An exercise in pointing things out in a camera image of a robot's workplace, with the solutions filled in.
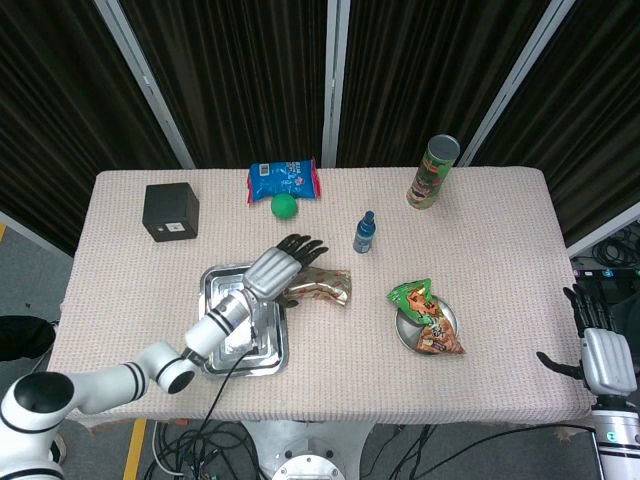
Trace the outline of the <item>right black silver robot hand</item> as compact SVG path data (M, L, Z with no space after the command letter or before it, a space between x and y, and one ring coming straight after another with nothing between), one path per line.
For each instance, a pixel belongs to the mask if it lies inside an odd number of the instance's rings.
M610 308L579 285L563 288L574 314L579 339L577 366L560 364L538 351L536 357L547 369L582 381L594 396L626 398L637 389L631 349L620 332Z

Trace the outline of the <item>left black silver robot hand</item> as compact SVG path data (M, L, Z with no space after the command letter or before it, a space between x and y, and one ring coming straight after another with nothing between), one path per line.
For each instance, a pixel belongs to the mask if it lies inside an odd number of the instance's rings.
M266 250L243 274L241 294L249 309L279 297L295 277L329 250L322 240L291 234Z

